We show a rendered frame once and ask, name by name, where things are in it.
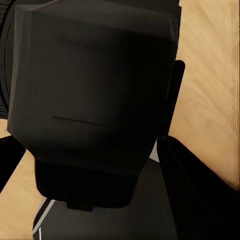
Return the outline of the digital camera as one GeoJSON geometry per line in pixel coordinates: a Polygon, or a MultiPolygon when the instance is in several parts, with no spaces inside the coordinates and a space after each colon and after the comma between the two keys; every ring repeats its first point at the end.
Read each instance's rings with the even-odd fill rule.
{"type": "Polygon", "coordinates": [[[185,62],[180,0],[0,0],[0,119],[67,209],[122,209],[165,139],[185,62]]]}

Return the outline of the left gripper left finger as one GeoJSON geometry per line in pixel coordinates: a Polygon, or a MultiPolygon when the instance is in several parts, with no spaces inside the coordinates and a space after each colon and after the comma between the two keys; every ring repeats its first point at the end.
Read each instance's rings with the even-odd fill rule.
{"type": "Polygon", "coordinates": [[[12,135],[0,138],[0,193],[26,153],[26,148],[12,135]]]}

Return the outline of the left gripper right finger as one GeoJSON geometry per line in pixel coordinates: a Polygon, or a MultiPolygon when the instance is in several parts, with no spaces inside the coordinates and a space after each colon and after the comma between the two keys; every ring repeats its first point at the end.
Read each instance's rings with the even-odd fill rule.
{"type": "Polygon", "coordinates": [[[178,240],[240,240],[240,194],[175,137],[156,141],[178,240]]]}

